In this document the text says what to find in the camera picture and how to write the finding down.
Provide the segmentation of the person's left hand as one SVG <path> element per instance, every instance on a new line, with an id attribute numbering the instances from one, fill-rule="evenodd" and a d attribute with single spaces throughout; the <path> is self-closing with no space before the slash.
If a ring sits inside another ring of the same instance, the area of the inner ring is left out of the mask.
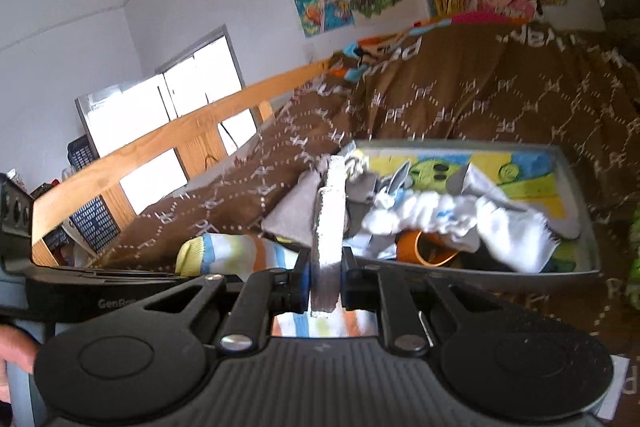
<path id="1" fill-rule="evenodd" d="M 34 364 L 40 343 L 31 335 L 11 325 L 0 327 L 0 399 L 10 403 L 10 385 L 6 368 L 13 364 L 27 374 L 34 373 Z"/>

